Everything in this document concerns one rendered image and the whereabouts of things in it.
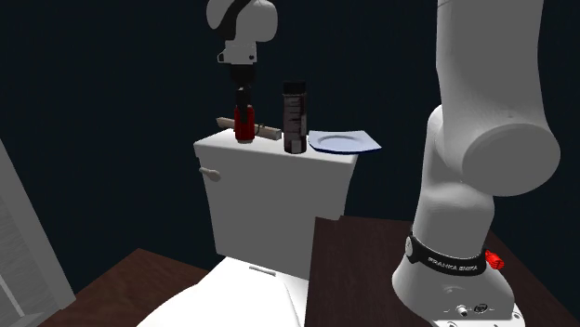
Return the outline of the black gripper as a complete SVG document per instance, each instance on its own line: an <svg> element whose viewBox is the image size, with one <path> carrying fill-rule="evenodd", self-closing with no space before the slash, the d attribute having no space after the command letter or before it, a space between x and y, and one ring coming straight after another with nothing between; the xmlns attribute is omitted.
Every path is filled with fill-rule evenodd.
<svg viewBox="0 0 580 327"><path fill-rule="evenodd" d="M230 77L236 85L236 112L234 125L242 127L253 122L251 117L251 87L255 82L256 68L253 64L231 64Z"/></svg>

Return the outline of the red bottle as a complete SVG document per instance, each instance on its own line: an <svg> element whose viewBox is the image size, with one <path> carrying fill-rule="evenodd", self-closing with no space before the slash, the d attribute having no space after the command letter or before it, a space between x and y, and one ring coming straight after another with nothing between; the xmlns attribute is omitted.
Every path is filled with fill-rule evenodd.
<svg viewBox="0 0 580 327"><path fill-rule="evenodd" d="M255 138L255 111L251 106L251 117L253 122L250 125L243 125L242 127L234 126L235 138L238 142L251 142Z"/></svg>

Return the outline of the beige rolled paper tube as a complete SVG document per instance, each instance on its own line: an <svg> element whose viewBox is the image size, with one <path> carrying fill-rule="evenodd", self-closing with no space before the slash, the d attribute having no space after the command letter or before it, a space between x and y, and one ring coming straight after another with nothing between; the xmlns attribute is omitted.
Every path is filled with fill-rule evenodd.
<svg viewBox="0 0 580 327"><path fill-rule="evenodd" d="M226 117L218 117L217 125L220 128L234 128L234 120ZM264 124L255 124L255 135L270 140L279 140L283 137L283 132L279 128L266 126Z"/></svg>

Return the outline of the tall dark cylindrical bottle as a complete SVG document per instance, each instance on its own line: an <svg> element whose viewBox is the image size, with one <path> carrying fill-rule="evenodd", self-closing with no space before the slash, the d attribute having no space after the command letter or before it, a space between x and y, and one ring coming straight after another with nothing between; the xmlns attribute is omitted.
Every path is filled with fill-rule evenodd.
<svg viewBox="0 0 580 327"><path fill-rule="evenodd" d="M291 154L307 149L306 96L304 81L283 82L283 144L284 150Z"/></svg>

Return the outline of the white toilet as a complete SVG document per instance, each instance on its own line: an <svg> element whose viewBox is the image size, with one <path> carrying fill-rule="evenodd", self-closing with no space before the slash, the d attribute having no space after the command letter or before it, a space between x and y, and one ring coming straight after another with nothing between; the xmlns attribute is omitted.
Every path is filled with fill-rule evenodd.
<svg viewBox="0 0 580 327"><path fill-rule="evenodd" d="M356 156L230 129L193 147L224 258L137 327L304 327L315 220L343 216Z"/></svg>

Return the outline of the pale blue square plate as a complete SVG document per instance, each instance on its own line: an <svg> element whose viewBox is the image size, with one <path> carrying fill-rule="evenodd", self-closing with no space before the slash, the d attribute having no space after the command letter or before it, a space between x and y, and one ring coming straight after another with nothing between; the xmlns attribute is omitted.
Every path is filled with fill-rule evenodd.
<svg viewBox="0 0 580 327"><path fill-rule="evenodd" d="M316 151L333 154L359 154L382 147L365 131L326 132L311 130L308 142Z"/></svg>

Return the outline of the dark brown robot stand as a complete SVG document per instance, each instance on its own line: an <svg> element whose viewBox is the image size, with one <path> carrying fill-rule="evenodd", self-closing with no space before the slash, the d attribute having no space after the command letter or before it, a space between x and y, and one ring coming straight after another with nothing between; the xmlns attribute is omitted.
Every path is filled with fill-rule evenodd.
<svg viewBox="0 0 580 327"><path fill-rule="evenodd" d="M409 221L342 216L315 219L305 327L432 327L394 293ZM580 327L580 321L489 232L485 244L506 262L526 327Z"/></svg>

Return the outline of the grey door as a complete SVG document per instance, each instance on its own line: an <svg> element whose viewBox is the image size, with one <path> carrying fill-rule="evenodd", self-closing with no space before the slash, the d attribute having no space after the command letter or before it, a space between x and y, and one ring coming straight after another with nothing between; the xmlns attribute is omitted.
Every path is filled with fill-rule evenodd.
<svg viewBox="0 0 580 327"><path fill-rule="evenodd" d="M0 140L0 327L38 327L75 301Z"/></svg>

